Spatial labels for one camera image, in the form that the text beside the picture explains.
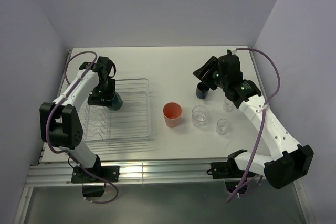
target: black cup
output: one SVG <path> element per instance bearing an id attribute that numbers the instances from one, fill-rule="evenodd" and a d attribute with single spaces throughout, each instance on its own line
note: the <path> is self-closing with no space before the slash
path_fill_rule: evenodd
<path id="1" fill-rule="evenodd" d="M 200 82 L 196 88 L 196 96 L 200 99 L 205 99 L 209 93 L 209 87 L 204 83 Z"/>

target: dish rack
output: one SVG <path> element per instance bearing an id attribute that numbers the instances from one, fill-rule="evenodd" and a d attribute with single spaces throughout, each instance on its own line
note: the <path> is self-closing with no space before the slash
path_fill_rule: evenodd
<path id="1" fill-rule="evenodd" d="M 123 105 L 117 111 L 88 105 L 79 109 L 83 141 L 87 144 L 145 140 L 151 134 L 147 79 L 116 80 L 115 90 Z"/>

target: orange cup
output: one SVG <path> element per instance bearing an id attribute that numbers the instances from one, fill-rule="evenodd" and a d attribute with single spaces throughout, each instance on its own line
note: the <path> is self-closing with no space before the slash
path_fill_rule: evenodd
<path id="1" fill-rule="evenodd" d="M 175 102 L 167 103 L 163 107 L 163 116 L 166 122 L 166 125 L 169 128 L 174 128 L 178 126 L 182 114 L 182 108 Z"/>

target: transparent cup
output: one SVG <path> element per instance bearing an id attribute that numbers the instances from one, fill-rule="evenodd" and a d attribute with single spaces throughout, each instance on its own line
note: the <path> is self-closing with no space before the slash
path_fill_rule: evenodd
<path id="1" fill-rule="evenodd" d="M 203 106 L 196 106 L 191 112 L 193 125 L 197 128 L 204 126 L 209 116 L 209 110 Z"/>
<path id="2" fill-rule="evenodd" d="M 216 132 L 218 135 L 225 135 L 231 130 L 230 121 L 227 119 L 220 119 L 217 122 Z"/>
<path id="3" fill-rule="evenodd" d="M 224 105 L 223 105 L 223 109 L 226 112 L 233 112 L 234 110 L 236 110 L 237 108 L 235 107 L 235 105 L 233 104 L 232 101 L 230 101 L 229 99 L 225 98 L 224 100 Z"/>

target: tabletop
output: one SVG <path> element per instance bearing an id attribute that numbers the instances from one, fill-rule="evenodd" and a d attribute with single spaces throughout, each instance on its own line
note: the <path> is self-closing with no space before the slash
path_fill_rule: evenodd
<path id="1" fill-rule="evenodd" d="M 253 149 L 257 130 L 238 110 L 225 112 L 225 94 L 221 89 L 210 90 L 205 100 L 195 95 L 199 80 L 193 71 L 200 68 L 211 56 L 222 56 L 232 47 L 111 47 L 74 48 L 72 56 L 86 50 L 95 51 L 99 56 L 109 57 L 117 66 L 115 79 L 146 78 L 149 81 L 149 105 L 151 111 L 151 135 L 147 140 L 137 142 L 119 141 L 114 152 L 99 155 L 103 161 L 147 161 L 162 159 L 217 158 L 246 149 Z M 252 80 L 259 88 L 250 53 L 237 53 L 243 78 Z M 68 67 L 67 76 L 72 81 L 78 67 L 84 61 L 92 61 L 93 55 L 75 58 Z M 66 88 L 62 81 L 61 91 Z M 176 128 L 165 125 L 162 109 L 168 102 L 176 102 L 183 109 L 181 122 Z M 210 120 L 204 127 L 196 128 L 191 121 L 191 111 L 202 105 L 210 111 Z M 216 133 L 219 119 L 228 119 L 232 129 L 226 135 Z M 258 154 L 270 155 L 266 144 L 261 141 Z M 42 162 L 65 162 L 66 155 L 57 155 L 46 148 Z"/>

